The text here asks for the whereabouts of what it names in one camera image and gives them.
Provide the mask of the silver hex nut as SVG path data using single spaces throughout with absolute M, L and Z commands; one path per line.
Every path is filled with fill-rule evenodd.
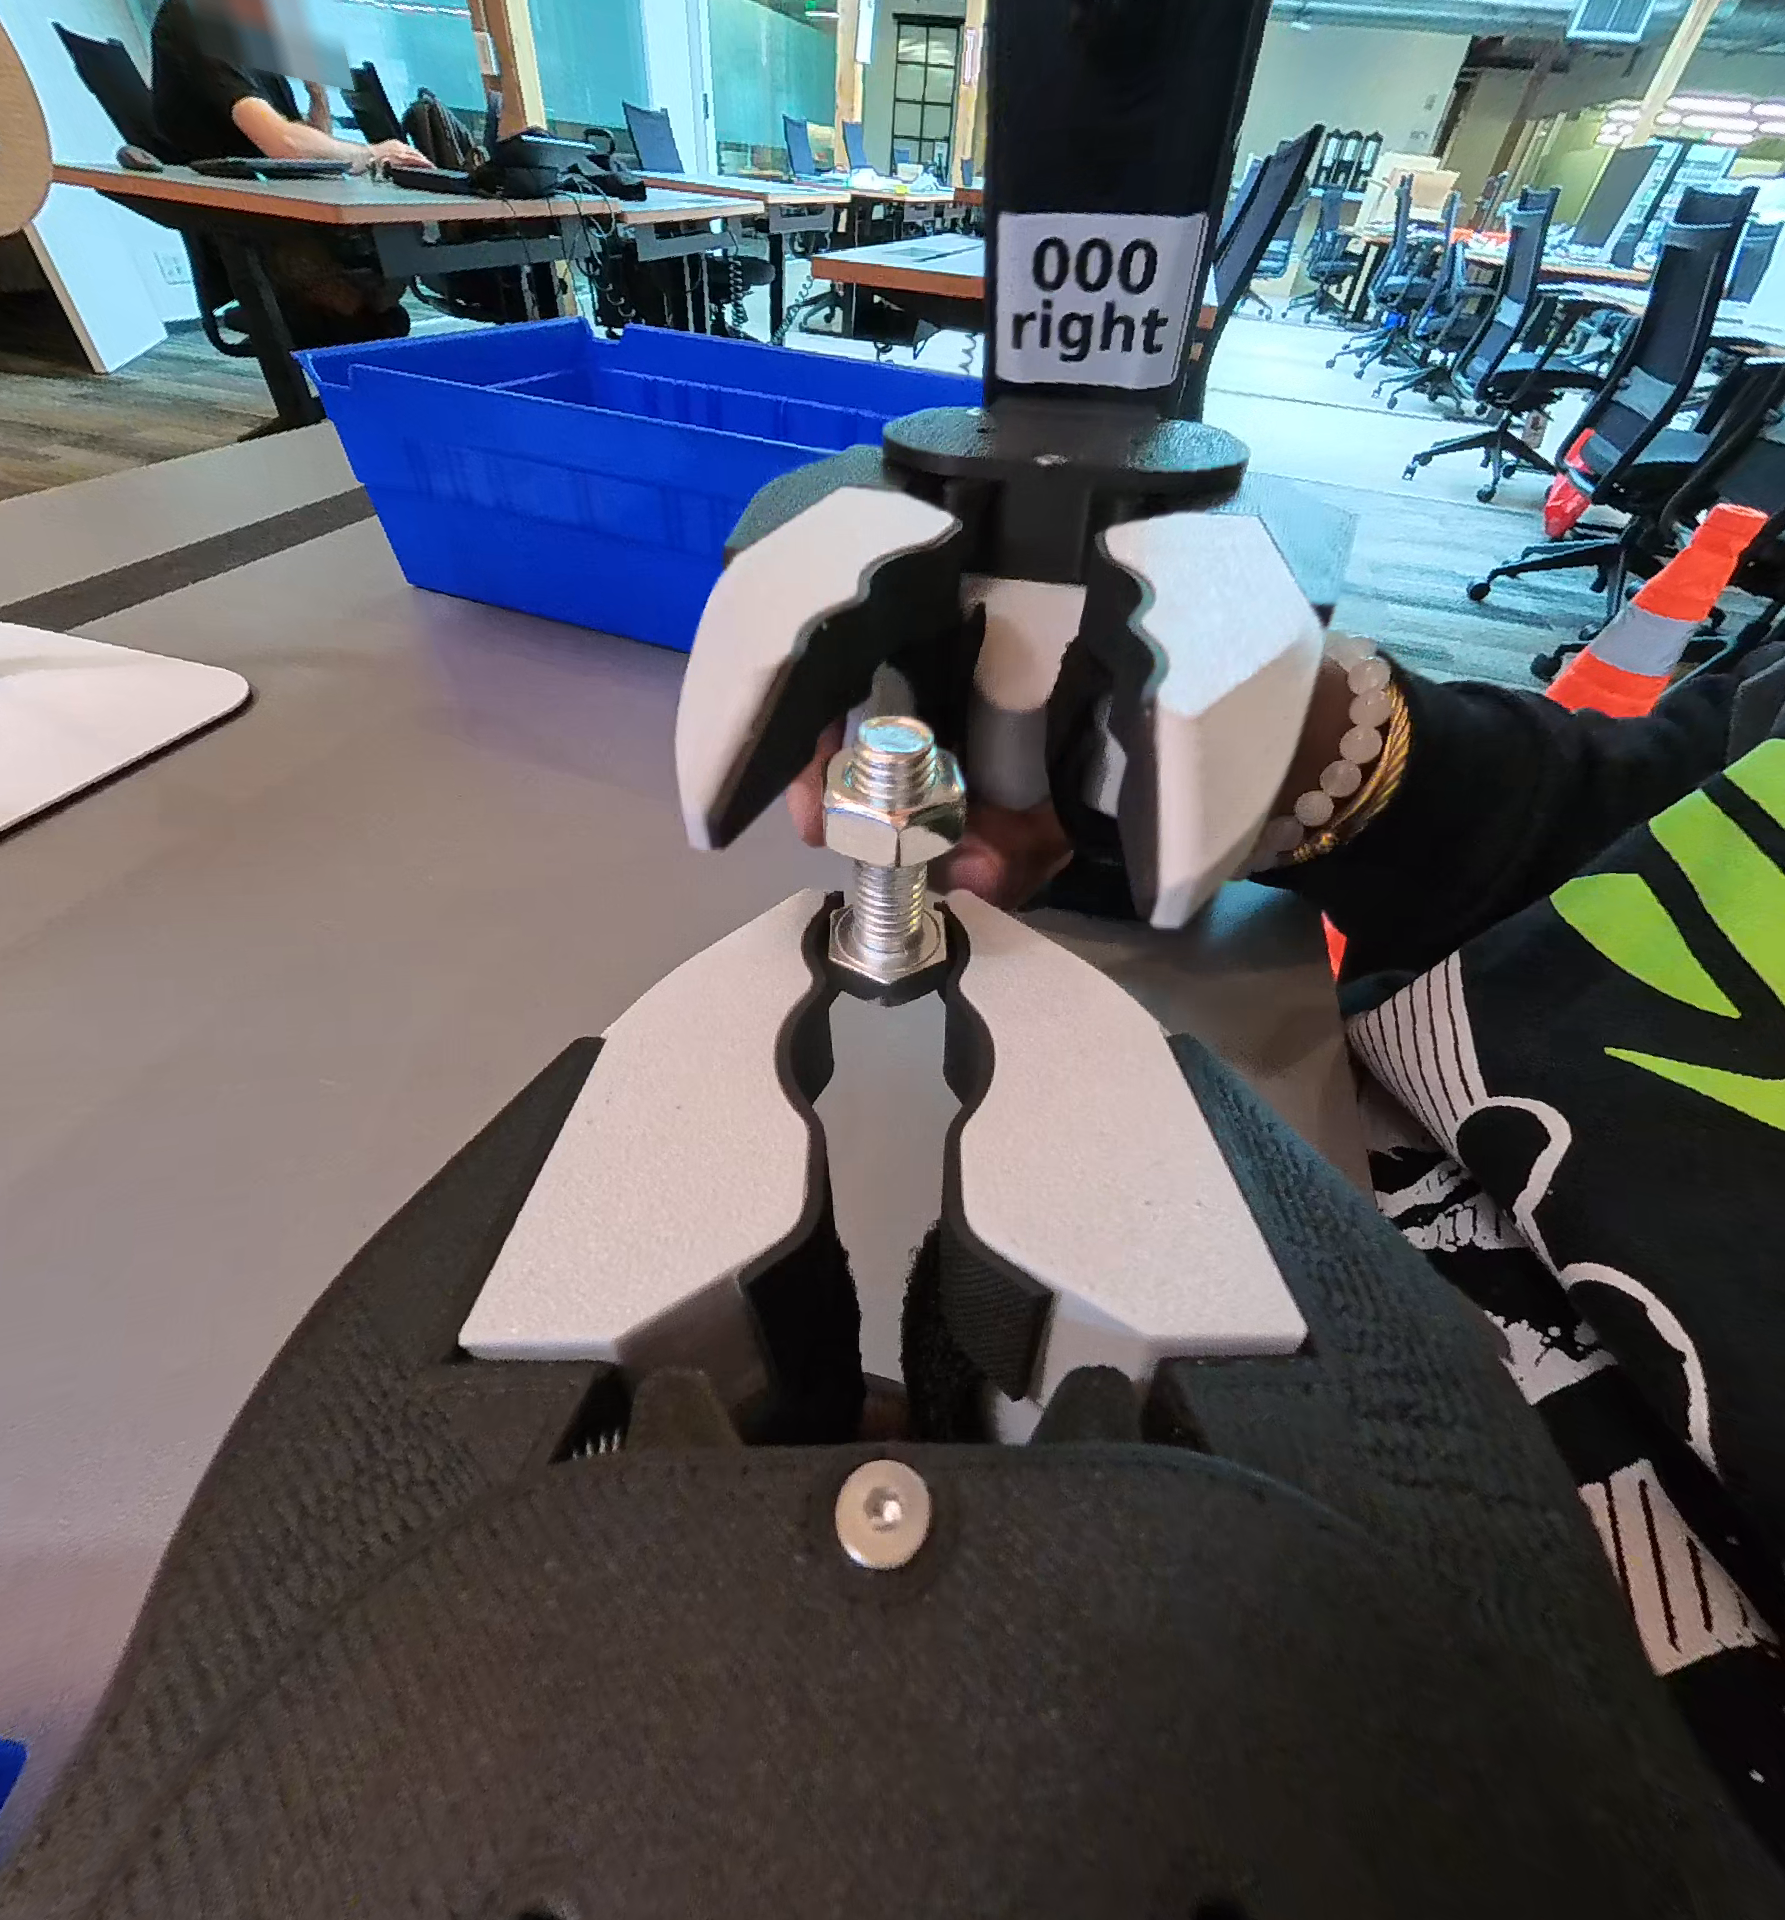
M 833 757 L 824 781 L 824 845 L 870 867 L 923 867 L 959 843 L 967 789 L 953 752 Z

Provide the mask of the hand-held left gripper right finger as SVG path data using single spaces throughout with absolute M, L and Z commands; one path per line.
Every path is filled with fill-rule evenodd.
M 939 1303 L 1009 1404 L 1072 1372 L 1310 1336 L 1161 1023 L 1107 973 L 969 891 L 943 906 Z

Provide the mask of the white document stand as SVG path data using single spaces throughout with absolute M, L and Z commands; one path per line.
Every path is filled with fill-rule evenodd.
M 0 840 L 250 701 L 221 666 L 0 620 Z

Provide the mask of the row of black office chairs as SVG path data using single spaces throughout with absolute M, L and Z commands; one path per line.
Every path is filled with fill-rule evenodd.
M 1215 407 L 1289 430 L 1289 470 L 1364 508 L 1340 612 L 1407 656 L 1507 685 L 1554 675 L 1676 544 L 1668 497 L 1785 370 L 1785 176 L 1734 139 L 1615 150 L 1581 216 L 1556 185 L 1423 213 L 1396 167 L 1380 221 L 1318 199 L 1281 313 L 1240 320 Z M 1547 540 L 1581 427 L 1591 508 Z

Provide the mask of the black office chair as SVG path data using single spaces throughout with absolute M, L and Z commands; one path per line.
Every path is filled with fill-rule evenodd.
M 152 112 L 151 75 L 115 39 L 91 39 L 58 26 L 63 51 L 95 100 L 106 108 L 123 144 L 167 164 L 164 135 Z M 276 238 L 263 248 L 263 272 L 292 340 L 336 347 L 409 332 L 398 279 L 380 275 L 362 246 L 322 237 Z

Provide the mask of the wooden office desk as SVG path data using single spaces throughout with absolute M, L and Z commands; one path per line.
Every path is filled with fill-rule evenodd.
M 617 237 L 650 258 L 731 252 L 740 224 L 762 216 L 758 198 L 673 186 L 650 186 L 639 202 L 590 193 L 507 202 L 370 176 L 241 181 L 188 167 L 152 173 L 118 162 L 55 162 L 52 181 L 91 188 L 144 219 L 208 241 L 248 323 L 276 431 L 325 417 L 268 272 L 281 238 L 302 232 L 356 238 L 375 252 L 382 275 L 417 282 L 430 274 L 572 264 Z
M 983 332 L 984 246 L 977 233 L 938 230 L 820 252 L 808 272 L 820 291 L 837 297 L 847 337 L 914 344 L 932 332 Z

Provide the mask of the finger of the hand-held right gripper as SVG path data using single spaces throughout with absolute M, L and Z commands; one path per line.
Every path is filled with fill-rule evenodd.
M 837 486 L 737 552 L 699 616 L 673 752 L 689 846 L 719 851 L 808 767 L 891 661 L 959 627 L 963 522 Z
M 1137 915 L 1188 924 L 1246 866 L 1297 757 L 1324 628 L 1261 516 L 1185 512 L 1098 536 L 1098 661 Z

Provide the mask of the gold bangle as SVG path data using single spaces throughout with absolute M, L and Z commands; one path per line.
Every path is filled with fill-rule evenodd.
M 1318 787 L 1293 802 L 1300 828 L 1288 866 L 1303 866 L 1348 843 L 1367 828 L 1395 800 L 1411 755 L 1411 711 L 1399 683 L 1355 694 L 1355 707 L 1370 718 L 1355 719 L 1340 736 L 1337 757 L 1321 770 Z

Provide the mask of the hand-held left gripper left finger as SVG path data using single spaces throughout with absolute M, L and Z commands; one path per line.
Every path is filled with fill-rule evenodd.
M 830 915 L 794 891 L 613 1020 L 460 1328 L 468 1357 L 777 1360 L 757 1287 L 829 1200 Z

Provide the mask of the person's right hand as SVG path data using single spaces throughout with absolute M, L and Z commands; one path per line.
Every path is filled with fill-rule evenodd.
M 1323 664 L 1297 752 L 1266 808 L 1271 819 L 1289 815 L 1296 800 L 1317 792 L 1321 774 L 1338 761 L 1354 699 L 1344 668 Z M 1001 910 L 1017 910 L 1069 860 L 1072 840 L 1050 804 L 1029 809 L 969 804 L 961 839 L 930 866 L 930 884 L 939 894 L 969 889 Z

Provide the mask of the large silver hex bolt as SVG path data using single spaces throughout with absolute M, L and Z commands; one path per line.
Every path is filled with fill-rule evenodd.
M 906 713 L 862 719 L 845 752 L 858 744 L 868 755 L 898 758 L 932 748 L 947 752 L 923 719 Z M 833 963 L 883 988 L 903 986 L 905 980 L 938 966 L 945 954 L 945 932 L 942 913 L 928 894 L 932 860 L 898 869 L 847 860 L 852 878 L 829 938 Z

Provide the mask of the person's right forearm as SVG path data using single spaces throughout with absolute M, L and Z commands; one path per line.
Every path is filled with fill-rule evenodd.
M 1669 689 L 1649 715 L 1403 668 L 1411 737 L 1390 800 L 1335 849 L 1271 869 L 1344 939 L 1344 977 L 1416 975 L 1580 873 L 1725 764 L 1743 670 Z

